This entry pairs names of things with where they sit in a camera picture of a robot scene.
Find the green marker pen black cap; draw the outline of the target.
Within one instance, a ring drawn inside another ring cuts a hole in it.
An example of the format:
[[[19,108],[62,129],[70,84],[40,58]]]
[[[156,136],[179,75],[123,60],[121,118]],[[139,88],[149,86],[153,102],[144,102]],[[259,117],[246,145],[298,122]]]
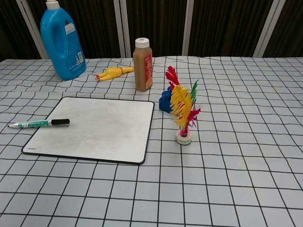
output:
[[[57,125],[68,125],[70,124],[69,119],[53,119],[43,121],[32,121],[32,122],[18,122],[8,125],[8,128],[23,129],[23,128],[40,128]]]

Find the blue building block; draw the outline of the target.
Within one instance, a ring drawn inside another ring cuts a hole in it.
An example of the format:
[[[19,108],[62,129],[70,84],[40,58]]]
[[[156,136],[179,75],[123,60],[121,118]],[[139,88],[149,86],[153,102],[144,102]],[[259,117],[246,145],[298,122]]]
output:
[[[172,89],[171,86],[169,86],[167,90],[162,92],[161,97],[159,99],[159,109],[167,113],[170,113],[172,111],[170,107],[171,93]]]

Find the colourful feather shuttlecock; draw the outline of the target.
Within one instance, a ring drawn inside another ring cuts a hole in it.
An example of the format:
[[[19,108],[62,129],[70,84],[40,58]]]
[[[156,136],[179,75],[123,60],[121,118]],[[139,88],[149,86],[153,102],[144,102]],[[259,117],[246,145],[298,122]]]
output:
[[[169,66],[165,76],[171,87],[170,114],[173,116],[174,123],[180,127],[176,132],[176,141],[181,145],[188,145],[192,142],[192,134],[189,127],[195,126],[197,115],[201,109],[195,109],[197,82],[191,90],[181,85],[175,68]]]

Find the brown juice bottle white cap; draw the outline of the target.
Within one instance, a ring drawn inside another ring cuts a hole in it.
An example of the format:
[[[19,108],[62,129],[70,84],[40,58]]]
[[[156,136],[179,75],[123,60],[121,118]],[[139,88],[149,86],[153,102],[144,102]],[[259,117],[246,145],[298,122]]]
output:
[[[137,38],[133,52],[136,90],[145,92],[152,86],[152,49],[148,38]]]

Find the white dry-erase board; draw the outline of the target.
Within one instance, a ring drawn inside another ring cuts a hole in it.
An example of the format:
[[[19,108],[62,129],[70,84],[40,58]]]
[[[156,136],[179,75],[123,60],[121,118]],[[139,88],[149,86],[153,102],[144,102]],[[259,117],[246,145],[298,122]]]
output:
[[[69,125],[39,128],[21,152],[128,164],[145,161],[154,102],[64,97],[47,119]]]

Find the yellow rubber chicken toy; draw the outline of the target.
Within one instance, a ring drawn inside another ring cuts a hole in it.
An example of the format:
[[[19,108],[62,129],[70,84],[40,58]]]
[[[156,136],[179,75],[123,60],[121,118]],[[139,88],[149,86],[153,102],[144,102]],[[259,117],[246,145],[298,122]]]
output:
[[[96,79],[98,81],[106,81],[111,80],[117,77],[120,77],[121,75],[133,72],[134,67],[123,67],[123,68],[107,68],[105,72],[101,74],[96,74]]]

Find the grid-pattern tablecloth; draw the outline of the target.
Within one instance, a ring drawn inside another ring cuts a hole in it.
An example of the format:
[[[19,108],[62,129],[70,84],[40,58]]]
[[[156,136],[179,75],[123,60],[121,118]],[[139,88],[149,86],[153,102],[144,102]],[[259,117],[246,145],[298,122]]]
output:
[[[303,227],[303,58],[158,57],[153,86],[134,75],[97,82],[132,59],[88,59],[62,81],[50,60],[0,62],[0,227]],[[25,155],[34,129],[65,96],[158,104],[173,66],[197,83],[193,141],[154,109],[140,166]]]

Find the blue detergent bottle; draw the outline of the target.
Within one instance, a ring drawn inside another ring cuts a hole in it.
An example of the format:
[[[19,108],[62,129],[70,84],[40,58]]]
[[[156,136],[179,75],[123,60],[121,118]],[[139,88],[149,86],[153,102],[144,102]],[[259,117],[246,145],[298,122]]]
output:
[[[45,50],[61,79],[75,79],[86,70],[76,26],[57,0],[46,0],[46,6],[40,23]]]

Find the white screen frame post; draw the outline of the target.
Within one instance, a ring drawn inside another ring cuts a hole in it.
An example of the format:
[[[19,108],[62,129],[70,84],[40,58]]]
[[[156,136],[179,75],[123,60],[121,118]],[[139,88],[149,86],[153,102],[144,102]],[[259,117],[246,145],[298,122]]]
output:
[[[254,58],[262,58],[269,40],[272,36],[272,33],[275,29],[276,23],[279,19],[279,16],[282,12],[286,0],[273,0],[271,8],[268,12],[267,19],[264,23],[262,32],[260,34],[257,46],[253,53]]]
[[[29,29],[29,32],[33,38],[33,41],[40,54],[41,59],[49,59],[48,54],[45,50],[45,47],[44,47],[42,39],[41,39],[40,30],[37,26],[37,23],[35,22],[35,19],[34,19],[32,11],[30,9],[30,6],[28,4],[28,1],[27,0],[16,0],[16,3],[21,11],[23,19]]]
[[[113,0],[121,58],[131,58],[126,0]]]
[[[195,2],[195,0],[187,0],[185,23],[184,23],[184,34],[183,34],[183,44],[182,44],[182,55],[183,56],[188,55],[192,17],[193,17],[193,10],[194,10],[194,2]]]

